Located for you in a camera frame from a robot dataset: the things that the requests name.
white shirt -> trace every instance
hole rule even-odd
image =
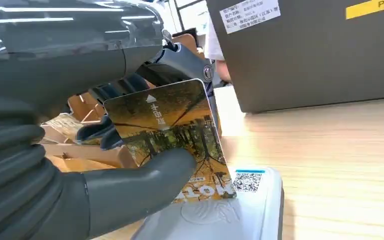
[[[216,31],[214,30],[213,21],[208,15],[207,33],[205,36],[205,50],[204,55],[206,59],[224,61],[222,48],[220,47],[219,39],[217,38]]]

white label sticker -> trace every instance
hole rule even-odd
[[[220,11],[227,34],[279,17],[278,0],[245,0]]]

yellow label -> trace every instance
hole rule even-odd
[[[384,0],[366,1],[346,8],[346,19],[353,19],[363,15],[376,13],[384,10]]]

blue stripe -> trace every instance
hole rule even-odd
[[[265,170],[236,170],[237,173],[258,173],[258,174],[263,174],[265,173],[266,171]]]

white arrow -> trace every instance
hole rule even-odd
[[[155,99],[155,97],[151,96],[151,95],[148,95],[148,97],[146,98],[146,102],[147,103],[153,103],[153,102],[156,102],[157,99]]]

